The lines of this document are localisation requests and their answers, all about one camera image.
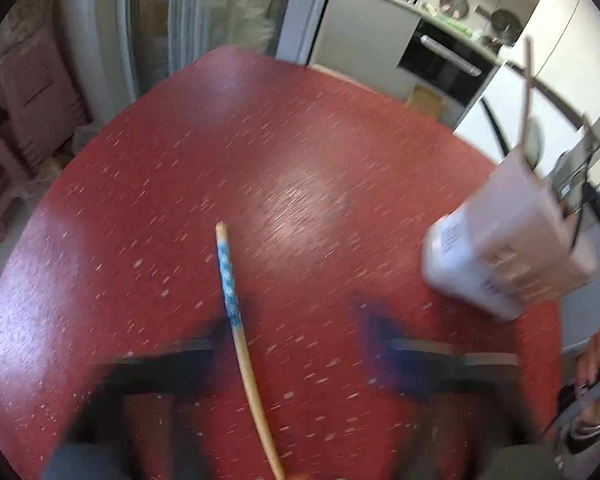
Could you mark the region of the beige plastic utensil holder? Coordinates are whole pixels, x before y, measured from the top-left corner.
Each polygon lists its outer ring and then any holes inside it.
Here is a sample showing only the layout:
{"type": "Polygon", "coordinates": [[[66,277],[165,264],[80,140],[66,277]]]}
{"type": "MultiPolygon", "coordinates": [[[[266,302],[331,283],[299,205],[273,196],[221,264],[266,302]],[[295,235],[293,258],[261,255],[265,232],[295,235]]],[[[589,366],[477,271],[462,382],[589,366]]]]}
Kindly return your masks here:
{"type": "Polygon", "coordinates": [[[573,240],[550,182],[538,178],[519,148],[422,241],[422,277],[502,322],[529,304],[558,300],[592,281],[595,248],[573,240]]]}

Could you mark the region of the blue patterned wooden chopstick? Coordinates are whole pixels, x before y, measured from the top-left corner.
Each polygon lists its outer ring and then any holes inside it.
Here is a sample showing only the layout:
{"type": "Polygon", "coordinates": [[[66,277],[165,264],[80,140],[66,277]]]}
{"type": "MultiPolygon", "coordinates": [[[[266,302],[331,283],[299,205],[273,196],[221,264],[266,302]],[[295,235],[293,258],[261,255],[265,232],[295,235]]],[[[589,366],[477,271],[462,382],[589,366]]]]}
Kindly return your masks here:
{"type": "Polygon", "coordinates": [[[244,387],[248,406],[256,427],[266,460],[271,467],[275,479],[283,480],[286,474],[278,456],[274,439],[271,434],[265,410],[261,401],[256,376],[251,364],[248,342],[240,313],[236,283],[230,260],[230,239],[224,222],[218,222],[214,228],[216,254],[218,255],[220,282],[224,307],[230,320],[230,330],[234,341],[236,358],[242,386],[244,387]]]}

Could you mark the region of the wooden chopstick wavy top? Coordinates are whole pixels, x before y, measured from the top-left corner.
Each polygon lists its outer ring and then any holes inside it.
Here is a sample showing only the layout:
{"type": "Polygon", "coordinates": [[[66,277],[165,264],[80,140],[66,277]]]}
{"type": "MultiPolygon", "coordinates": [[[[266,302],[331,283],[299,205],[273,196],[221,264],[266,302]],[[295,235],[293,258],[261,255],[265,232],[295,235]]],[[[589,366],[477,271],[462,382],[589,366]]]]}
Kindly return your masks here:
{"type": "Polygon", "coordinates": [[[527,145],[530,131],[531,102],[533,89],[533,41],[527,36],[524,38],[524,106],[522,107],[519,147],[521,151],[527,145]]]}

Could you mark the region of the black built-in oven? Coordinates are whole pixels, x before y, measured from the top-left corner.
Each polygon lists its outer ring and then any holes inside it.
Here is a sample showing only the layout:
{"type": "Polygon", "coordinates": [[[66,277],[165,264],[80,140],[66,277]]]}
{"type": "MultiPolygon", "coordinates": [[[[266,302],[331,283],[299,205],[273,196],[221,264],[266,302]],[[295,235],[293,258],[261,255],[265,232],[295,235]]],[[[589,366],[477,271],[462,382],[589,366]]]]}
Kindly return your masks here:
{"type": "Polygon", "coordinates": [[[469,106],[495,63],[437,25],[419,20],[398,66],[469,106]]]}

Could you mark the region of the white refrigerator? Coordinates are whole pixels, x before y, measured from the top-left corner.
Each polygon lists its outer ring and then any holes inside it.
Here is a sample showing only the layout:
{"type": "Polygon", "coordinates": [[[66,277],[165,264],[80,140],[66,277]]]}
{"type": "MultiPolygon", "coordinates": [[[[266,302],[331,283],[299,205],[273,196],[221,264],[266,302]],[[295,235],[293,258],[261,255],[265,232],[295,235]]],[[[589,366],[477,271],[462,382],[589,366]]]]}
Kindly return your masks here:
{"type": "MultiPolygon", "coordinates": [[[[550,102],[554,94],[577,117],[586,117],[598,140],[590,178],[600,188],[600,10],[593,0],[540,0],[524,32],[533,47],[531,113],[544,134],[539,173],[549,174],[562,155],[575,165],[584,159],[583,129],[550,102]]],[[[502,54],[503,64],[455,127],[454,133],[494,164],[503,159],[501,139],[516,145],[520,137],[524,45],[502,54]]]]}

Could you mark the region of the stacked pink plastic stools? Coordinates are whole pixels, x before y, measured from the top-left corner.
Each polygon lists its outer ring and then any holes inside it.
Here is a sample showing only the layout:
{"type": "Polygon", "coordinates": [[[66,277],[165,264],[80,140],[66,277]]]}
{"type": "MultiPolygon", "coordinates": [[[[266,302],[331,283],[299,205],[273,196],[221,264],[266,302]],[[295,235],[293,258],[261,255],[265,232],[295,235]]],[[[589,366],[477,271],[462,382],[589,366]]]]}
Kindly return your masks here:
{"type": "Polygon", "coordinates": [[[87,111],[47,27],[9,50],[0,74],[10,128],[36,171],[76,128],[88,123],[87,111]]]}

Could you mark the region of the green item on counter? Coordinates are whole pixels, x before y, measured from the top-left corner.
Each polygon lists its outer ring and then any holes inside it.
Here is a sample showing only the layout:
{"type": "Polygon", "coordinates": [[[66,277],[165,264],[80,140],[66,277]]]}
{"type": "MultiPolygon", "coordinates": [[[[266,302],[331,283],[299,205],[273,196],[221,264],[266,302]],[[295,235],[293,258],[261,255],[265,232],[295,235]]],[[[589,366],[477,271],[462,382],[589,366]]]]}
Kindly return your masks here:
{"type": "Polygon", "coordinates": [[[449,18],[448,16],[445,16],[443,14],[437,14],[436,19],[439,22],[445,24],[446,26],[450,26],[452,27],[452,29],[457,30],[469,39],[471,39],[474,36],[474,31],[470,27],[462,24],[457,20],[453,20],[452,18],[449,18]]]}

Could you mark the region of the dark round hanging pan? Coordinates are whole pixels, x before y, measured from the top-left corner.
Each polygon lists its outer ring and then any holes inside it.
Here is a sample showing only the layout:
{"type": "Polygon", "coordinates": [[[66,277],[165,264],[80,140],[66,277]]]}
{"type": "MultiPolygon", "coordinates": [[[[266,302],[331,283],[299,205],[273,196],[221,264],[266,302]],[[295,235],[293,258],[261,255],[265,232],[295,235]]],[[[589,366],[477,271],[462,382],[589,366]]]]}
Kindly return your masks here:
{"type": "Polygon", "coordinates": [[[483,6],[476,6],[476,13],[489,22],[495,35],[506,46],[513,47],[524,30],[520,19],[509,10],[498,9],[490,12],[483,6]]]}

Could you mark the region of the round metal steamer rack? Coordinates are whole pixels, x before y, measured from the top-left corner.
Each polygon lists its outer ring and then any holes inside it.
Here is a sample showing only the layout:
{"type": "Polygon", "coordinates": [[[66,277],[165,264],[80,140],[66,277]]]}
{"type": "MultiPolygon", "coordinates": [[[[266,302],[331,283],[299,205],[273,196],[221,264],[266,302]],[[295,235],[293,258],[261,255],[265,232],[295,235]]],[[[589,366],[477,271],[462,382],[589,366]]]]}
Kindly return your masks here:
{"type": "Polygon", "coordinates": [[[464,20],[469,13],[468,0],[439,0],[439,9],[442,14],[453,20],[464,20]]]}

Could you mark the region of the glass sliding door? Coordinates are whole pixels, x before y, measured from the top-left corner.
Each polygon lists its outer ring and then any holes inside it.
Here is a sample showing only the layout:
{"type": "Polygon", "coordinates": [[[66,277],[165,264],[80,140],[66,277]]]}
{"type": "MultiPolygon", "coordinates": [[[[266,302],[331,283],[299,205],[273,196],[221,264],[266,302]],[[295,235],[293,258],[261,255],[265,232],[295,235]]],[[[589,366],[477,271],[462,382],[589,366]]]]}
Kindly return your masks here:
{"type": "Polygon", "coordinates": [[[223,46],[309,64],[328,0],[95,0],[102,62],[129,105],[223,46]]]}

